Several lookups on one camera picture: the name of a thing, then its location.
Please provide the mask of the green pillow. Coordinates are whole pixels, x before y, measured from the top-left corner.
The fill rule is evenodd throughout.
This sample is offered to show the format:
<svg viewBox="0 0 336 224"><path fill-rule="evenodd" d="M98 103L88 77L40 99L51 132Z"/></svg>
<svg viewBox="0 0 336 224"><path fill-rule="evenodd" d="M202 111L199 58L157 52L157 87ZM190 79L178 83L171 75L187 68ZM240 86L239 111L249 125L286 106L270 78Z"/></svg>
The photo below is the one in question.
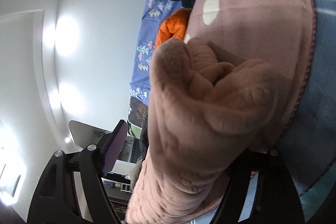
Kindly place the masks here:
<svg viewBox="0 0 336 224"><path fill-rule="evenodd" d="M127 121L127 134L133 138L140 139L142 127Z"/></svg>

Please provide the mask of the pink quilted fleece garment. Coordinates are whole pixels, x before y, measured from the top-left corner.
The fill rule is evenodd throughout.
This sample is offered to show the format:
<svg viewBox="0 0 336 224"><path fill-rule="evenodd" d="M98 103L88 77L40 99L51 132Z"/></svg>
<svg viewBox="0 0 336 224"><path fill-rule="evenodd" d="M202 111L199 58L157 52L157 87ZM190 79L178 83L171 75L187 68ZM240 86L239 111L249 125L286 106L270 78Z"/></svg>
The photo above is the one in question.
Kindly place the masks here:
<svg viewBox="0 0 336 224"><path fill-rule="evenodd" d="M277 69L220 62L208 43L170 39L150 67L149 148L127 223L187 223L221 203L224 171L246 149L279 137L286 91Z"/></svg>

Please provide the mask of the black puffer jacket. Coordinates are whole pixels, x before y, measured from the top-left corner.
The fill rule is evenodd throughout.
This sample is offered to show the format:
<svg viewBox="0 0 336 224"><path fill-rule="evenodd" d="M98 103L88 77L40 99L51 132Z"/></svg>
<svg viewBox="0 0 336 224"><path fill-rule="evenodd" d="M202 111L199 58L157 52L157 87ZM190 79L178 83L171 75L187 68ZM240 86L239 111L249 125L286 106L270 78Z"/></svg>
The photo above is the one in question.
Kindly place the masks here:
<svg viewBox="0 0 336 224"><path fill-rule="evenodd" d="M141 151L141 159L144 161L146 158L147 150L149 148L149 139L148 139L148 116L145 117L142 131L139 139L139 148Z"/></svg>

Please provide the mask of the dark tree print pillow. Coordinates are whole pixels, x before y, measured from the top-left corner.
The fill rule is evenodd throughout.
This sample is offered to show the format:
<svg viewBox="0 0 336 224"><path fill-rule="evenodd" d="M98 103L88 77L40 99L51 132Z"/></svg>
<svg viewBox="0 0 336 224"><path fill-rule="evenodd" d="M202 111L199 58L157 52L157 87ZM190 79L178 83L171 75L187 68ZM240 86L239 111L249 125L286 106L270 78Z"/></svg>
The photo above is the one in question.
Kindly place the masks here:
<svg viewBox="0 0 336 224"><path fill-rule="evenodd" d="M129 114L127 121L139 128L143 128L143 123L148 113L148 106L137 98L131 97L129 102Z"/></svg>

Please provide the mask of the mauve polka dot blanket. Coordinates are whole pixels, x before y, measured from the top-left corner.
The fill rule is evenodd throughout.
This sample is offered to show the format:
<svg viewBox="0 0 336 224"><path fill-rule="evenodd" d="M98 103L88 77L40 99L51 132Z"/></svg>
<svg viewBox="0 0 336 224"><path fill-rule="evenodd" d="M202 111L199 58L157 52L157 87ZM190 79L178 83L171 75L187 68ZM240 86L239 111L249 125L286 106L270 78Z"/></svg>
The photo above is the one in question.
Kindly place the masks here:
<svg viewBox="0 0 336 224"><path fill-rule="evenodd" d="M196 0L186 36L214 44L221 61L261 59L278 75L278 102L259 142L275 145L298 108L315 37L312 0Z"/></svg>

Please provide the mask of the teal star print bedding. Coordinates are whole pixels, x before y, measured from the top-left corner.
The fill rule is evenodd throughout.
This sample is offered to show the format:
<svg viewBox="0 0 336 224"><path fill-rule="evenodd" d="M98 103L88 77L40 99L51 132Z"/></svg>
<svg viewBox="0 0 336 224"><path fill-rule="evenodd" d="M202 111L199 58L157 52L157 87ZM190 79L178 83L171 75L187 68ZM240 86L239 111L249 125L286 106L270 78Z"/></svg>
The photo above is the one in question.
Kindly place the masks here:
<svg viewBox="0 0 336 224"><path fill-rule="evenodd" d="M334 177L324 177L300 197L305 222L308 222L311 219L326 200L334 183Z"/></svg>

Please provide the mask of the blue striped bed cover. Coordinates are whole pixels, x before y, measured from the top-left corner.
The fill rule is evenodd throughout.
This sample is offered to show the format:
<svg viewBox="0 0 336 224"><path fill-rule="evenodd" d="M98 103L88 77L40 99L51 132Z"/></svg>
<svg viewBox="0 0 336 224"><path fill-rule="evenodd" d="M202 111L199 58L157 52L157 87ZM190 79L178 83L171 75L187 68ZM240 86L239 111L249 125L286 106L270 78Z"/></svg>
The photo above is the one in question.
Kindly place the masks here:
<svg viewBox="0 0 336 224"><path fill-rule="evenodd" d="M335 178L335 0L312 0L315 37L309 75L292 120L277 143L299 199L319 180Z"/></svg>

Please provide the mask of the dark desk with items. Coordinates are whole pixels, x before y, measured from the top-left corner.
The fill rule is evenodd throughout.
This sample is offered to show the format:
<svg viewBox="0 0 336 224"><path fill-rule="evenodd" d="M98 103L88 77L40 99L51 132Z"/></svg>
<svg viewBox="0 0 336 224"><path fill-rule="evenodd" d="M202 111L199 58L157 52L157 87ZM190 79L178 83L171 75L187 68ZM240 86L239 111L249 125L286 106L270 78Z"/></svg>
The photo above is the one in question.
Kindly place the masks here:
<svg viewBox="0 0 336 224"><path fill-rule="evenodd" d="M130 180L125 175L108 172L102 178L105 191L114 211L121 221L125 219L127 206L132 195Z"/></svg>

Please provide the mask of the orange puffer garment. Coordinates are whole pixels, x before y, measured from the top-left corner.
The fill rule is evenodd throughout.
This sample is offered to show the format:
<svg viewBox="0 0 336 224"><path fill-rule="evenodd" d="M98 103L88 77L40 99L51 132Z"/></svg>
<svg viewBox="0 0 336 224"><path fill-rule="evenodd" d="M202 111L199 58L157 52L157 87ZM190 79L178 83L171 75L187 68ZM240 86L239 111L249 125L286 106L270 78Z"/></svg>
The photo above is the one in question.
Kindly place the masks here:
<svg viewBox="0 0 336 224"><path fill-rule="evenodd" d="M192 9L180 8L161 23L155 38L155 49L171 38L185 38L191 12Z"/></svg>

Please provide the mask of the blue tree print sheet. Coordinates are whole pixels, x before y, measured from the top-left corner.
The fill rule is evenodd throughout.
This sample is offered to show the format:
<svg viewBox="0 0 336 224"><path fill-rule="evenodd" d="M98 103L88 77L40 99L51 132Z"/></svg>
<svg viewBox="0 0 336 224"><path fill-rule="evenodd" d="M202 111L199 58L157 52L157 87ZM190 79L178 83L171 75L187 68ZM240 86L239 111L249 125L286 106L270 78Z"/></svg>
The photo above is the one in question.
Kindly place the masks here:
<svg viewBox="0 0 336 224"><path fill-rule="evenodd" d="M130 82L130 95L146 106L149 104L151 89L149 71L159 27L166 18L181 7L180 1L146 0L135 48L133 74Z"/></svg>

